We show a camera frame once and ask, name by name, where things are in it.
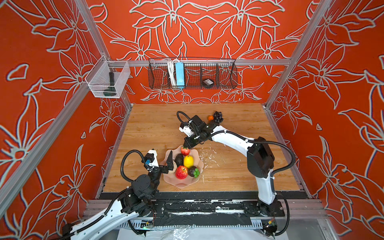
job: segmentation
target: wall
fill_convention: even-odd
[[[0,186],[100,57],[72,0],[1,1]],[[0,220],[1,239],[57,237],[95,197],[126,108],[85,97]]]
[[[289,58],[318,1],[87,0],[114,60],[167,56]],[[231,90],[151,90],[148,71],[132,68],[126,90],[133,103],[264,103],[284,69],[238,69]]]
[[[383,13],[334,1],[272,108],[341,239],[384,238]]]

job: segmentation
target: wire basket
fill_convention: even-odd
[[[102,56],[93,66],[85,81],[88,83],[93,95],[97,98],[120,98],[131,70],[128,62],[125,63],[121,71],[108,66],[108,62]]]
[[[148,82],[151,89],[231,89],[237,86],[235,59],[188,58],[184,64],[184,85],[174,86],[168,72],[168,61],[177,58],[149,59]]]

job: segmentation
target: lemon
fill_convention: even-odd
[[[193,166],[193,157],[192,156],[185,156],[184,158],[184,166],[187,168],[190,168]]]

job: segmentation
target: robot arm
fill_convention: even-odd
[[[124,160],[132,152],[139,153],[138,150],[129,151]],[[148,174],[140,175],[135,181],[131,180],[131,186],[121,191],[102,212],[79,224],[66,224],[60,240],[98,240],[130,219],[138,216],[145,217],[151,211],[156,213],[151,199],[158,192],[161,174],[168,173],[169,167],[158,164],[155,150],[149,150],[145,156],[139,154]]]
[[[281,145],[280,143],[266,141],[264,138],[252,139],[228,131],[216,122],[206,124],[197,115],[188,122],[182,122],[179,130],[187,137],[184,139],[184,146],[193,148],[206,140],[223,143],[247,157],[248,170],[256,177],[258,187],[258,198],[265,203],[267,211],[276,202],[276,192],[273,187],[273,162],[275,157],[272,154],[268,143]]]

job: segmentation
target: black wire basket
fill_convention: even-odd
[[[148,82],[151,89],[233,89],[237,86],[235,59],[183,58],[184,85],[173,86],[170,81],[169,60],[177,58],[149,59]]]

